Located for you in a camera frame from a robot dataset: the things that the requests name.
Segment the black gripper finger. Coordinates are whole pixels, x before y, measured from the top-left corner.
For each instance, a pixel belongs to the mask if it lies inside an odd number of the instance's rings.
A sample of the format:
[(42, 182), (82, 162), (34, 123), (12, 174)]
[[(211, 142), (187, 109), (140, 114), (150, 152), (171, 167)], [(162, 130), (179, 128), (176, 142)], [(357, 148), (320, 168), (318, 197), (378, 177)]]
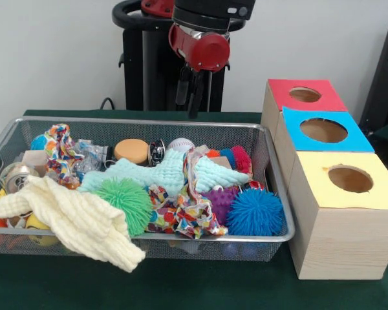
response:
[(203, 95), (204, 95), (204, 79), (206, 71), (200, 70), (193, 73), (192, 89), (189, 98), (189, 118), (195, 119), (198, 115)]
[(178, 78), (178, 83), (177, 83), (177, 92), (176, 92), (177, 107), (185, 107), (190, 81), (191, 81), (191, 69), (181, 68), (180, 75)]

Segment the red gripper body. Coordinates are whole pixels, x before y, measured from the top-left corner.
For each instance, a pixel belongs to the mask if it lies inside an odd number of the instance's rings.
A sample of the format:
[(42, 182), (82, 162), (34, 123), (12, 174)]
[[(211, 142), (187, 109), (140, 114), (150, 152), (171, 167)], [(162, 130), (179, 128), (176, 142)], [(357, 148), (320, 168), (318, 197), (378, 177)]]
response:
[(218, 72), (229, 63), (230, 43), (222, 34), (172, 25), (168, 40), (174, 53), (195, 72)]

